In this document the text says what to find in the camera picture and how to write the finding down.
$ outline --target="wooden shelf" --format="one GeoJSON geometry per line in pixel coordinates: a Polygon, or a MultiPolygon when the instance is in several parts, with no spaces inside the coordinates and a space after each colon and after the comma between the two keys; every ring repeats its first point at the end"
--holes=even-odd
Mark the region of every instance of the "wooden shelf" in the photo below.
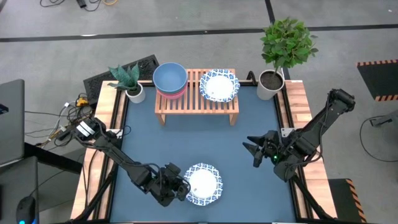
{"type": "Polygon", "coordinates": [[[239,114],[238,96],[228,103],[205,100],[200,94],[200,78],[211,69],[187,69],[188,86],[182,97],[166,99],[156,93],[155,115],[161,125],[165,125],[168,114],[228,114],[230,125],[235,125],[239,114]]]}

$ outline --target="pink bowl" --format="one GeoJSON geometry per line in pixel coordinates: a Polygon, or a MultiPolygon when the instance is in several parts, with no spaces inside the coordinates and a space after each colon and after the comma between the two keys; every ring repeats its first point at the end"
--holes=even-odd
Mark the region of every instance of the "pink bowl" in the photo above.
{"type": "Polygon", "coordinates": [[[184,95],[185,91],[187,90],[187,86],[188,86],[188,83],[185,85],[185,87],[184,87],[180,92],[174,93],[174,94],[162,93],[162,92],[161,92],[160,90],[158,90],[158,89],[156,89],[156,91],[157,91],[160,95],[164,96],[164,97],[167,98],[167,99],[175,100],[175,99],[180,98],[182,95],[184,95]]]}

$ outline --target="blue and white plate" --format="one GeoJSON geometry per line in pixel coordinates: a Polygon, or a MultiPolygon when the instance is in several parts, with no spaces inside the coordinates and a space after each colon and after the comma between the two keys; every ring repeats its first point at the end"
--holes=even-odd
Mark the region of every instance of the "blue and white plate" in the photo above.
{"type": "Polygon", "coordinates": [[[223,192],[223,180],[212,165],[199,163],[186,171],[184,179],[191,185],[187,200],[195,205],[206,206],[219,199],[223,192]]]}
{"type": "Polygon", "coordinates": [[[213,69],[200,78],[200,94],[206,100],[229,102],[239,91],[239,80],[227,69],[213,69]]]}

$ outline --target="white plant pot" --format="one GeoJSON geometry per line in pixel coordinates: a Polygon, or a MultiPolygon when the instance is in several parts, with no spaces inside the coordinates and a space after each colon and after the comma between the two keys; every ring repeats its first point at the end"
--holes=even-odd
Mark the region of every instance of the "white plant pot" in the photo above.
{"type": "Polygon", "coordinates": [[[277,90],[269,90],[261,84],[261,76],[266,72],[274,72],[274,70],[265,70],[261,73],[259,77],[259,84],[257,85],[257,96],[262,100],[269,100],[271,99],[282,87],[285,85],[285,78],[281,75],[278,71],[276,74],[281,77],[282,79],[282,86],[277,90]]]}
{"type": "Polygon", "coordinates": [[[138,85],[141,87],[141,91],[135,95],[135,96],[131,96],[129,95],[128,91],[126,90],[126,95],[129,97],[129,99],[133,102],[133,103],[141,103],[142,101],[144,101],[145,99],[145,91],[144,91],[144,87],[142,87],[142,85],[140,83],[138,83],[138,85]]]}

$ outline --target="floor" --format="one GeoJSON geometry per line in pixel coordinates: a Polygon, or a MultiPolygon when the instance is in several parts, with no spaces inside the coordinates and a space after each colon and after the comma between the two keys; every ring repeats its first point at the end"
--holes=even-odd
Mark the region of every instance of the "floor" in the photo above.
{"type": "MultiPolygon", "coordinates": [[[[101,3],[97,11],[86,12],[79,9],[76,1],[44,8],[39,1],[0,0],[0,83],[23,78],[26,110],[59,113],[65,102],[73,101],[78,93],[85,91],[83,79],[106,71],[108,66],[115,67],[151,54],[155,54],[160,63],[178,62],[186,68],[235,68],[240,78],[245,78],[250,70],[258,76],[272,68],[265,65],[260,56],[260,32],[162,37],[141,34],[135,38],[35,42],[23,37],[185,30],[243,32],[268,26],[270,14],[276,19],[297,18],[308,27],[323,27],[324,31],[313,32],[319,36],[317,56],[289,69],[290,77],[304,81],[313,115],[323,108],[326,94],[332,88],[342,88],[355,95],[355,110],[341,116],[323,137],[326,171],[331,179],[353,180],[368,222],[395,223],[398,164],[370,158],[360,145],[359,127],[370,116],[396,110],[398,101],[375,102],[355,65],[398,58],[397,26],[365,29],[367,25],[398,24],[398,2],[271,0],[272,10],[265,2],[136,0],[119,1],[112,6],[101,3]],[[353,27],[331,30],[334,26],[353,27]]],[[[55,122],[53,116],[26,114],[25,130],[51,128],[55,122]]],[[[365,125],[364,144],[377,157],[398,159],[398,139],[394,133],[392,124],[381,128],[365,125]]],[[[43,139],[27,138],[26,141],[37,143],[43,139]]],[[[84,152],[76,142],[53,151],[74,159],[84,152]]],[[[45,166],[39,169],[41,180],[58,172],[45,166]]],[[[43,185],[40,189],[42,223],[69,218],[77,182],[76,175],[63,173],[43,185]]]]}

